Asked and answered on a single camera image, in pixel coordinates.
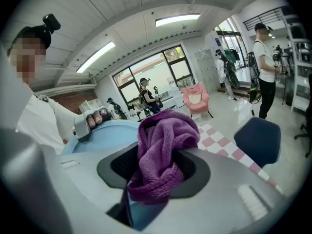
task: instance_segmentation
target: hand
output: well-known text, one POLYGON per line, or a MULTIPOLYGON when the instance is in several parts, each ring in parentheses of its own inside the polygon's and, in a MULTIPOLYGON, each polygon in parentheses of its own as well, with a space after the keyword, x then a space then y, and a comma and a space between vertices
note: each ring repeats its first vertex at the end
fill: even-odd
POLYGON ((93 115, 89 115, 87 117, 87 122, 90 128, 94 128, 96 125, 100 125, 102 123, 102 116, 106 115, 106 111, 102 110, 95 112, 93 115))

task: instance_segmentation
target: office chair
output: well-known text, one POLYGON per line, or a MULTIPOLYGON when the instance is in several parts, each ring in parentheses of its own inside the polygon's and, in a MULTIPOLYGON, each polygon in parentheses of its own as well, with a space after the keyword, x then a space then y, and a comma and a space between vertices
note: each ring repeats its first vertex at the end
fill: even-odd
POLYGON ((273 122, 253 117, 234 134, 234 140, 261 168, 278 160, 281 129, 273 122))
MULTIPOLYGON (((310 85, 310 96, 312 96, 312 87, 311 87, 312 86, 312 74, 309 74, 309 85, 310 85)), ((310 98, 308 108, 306 109, 305 117, 306 117, 307 125, 302 124, 300 127, 300 130, 304 128, 307 131, 307 133, 296 135, 294 139, 298 139, 298 137, 308 137, 310 139, 309 151, 305 154, 305 157, 308 157, 310 155, 311 147, 312 147, 312 142, 311 142, 312 140, 312 101, 311 101, 311 98, 310 98)))

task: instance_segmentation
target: white ceiling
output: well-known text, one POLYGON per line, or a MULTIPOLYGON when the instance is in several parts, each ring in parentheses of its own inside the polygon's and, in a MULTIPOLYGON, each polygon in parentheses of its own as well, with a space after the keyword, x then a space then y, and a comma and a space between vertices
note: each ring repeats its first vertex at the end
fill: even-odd
POLYGON ((33 90, 84 84, 90 75, 109 73, 121 59, 138 49, 170 36, 194 31, 210 32, 224 19, 254 0, 24 0, 12 15, 1 40, 6 47, 25 26, 42 24, 53 13, 61 29, 52 35, 47 65, 31 84, 33 90), (196 21, 155 27, 167 16, 200 13, 196 21), (108 42, 115 48, 104 54, 83 74, 78 67, 108 42))

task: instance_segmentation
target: ceiling light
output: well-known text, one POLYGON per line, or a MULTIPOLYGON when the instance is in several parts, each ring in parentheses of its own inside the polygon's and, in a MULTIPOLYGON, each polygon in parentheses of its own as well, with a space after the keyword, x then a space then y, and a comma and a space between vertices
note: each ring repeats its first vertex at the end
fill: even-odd
POLYGON ((177 22, 177 21, 185 21, 185 20, 196 20, 199 18, 200 14, 187 14, 187 15, 180 15, 180 16, 173 16, 173 17, 167 17, 167 18, 161 18, 155 20, 155 26, 162 26, 164 24, 177 22))
POLYGON ((111 41, 110 43, 106 44, 100 50, 95 52, 92 56, 89 57, 78 69, 77 73, 83 73, 93 62, 95 62, 98 58, 104 55, 107 51, 114 48, 115 44, 111 41))

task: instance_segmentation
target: table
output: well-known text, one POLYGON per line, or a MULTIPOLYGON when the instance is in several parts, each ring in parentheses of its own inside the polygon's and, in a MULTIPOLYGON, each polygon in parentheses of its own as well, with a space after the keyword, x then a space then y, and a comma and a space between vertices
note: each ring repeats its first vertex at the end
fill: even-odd
POLYGON ((247 166, 252 172, 262 177, 270 185, 275 187, 281 193, 281 188, 261 169, 248 155, 240 150, 234 143, 223 136, 208 123, 197 125, 200 132, 200 141, 198 148, 207 150, 211 153, 226 156, 247 166))

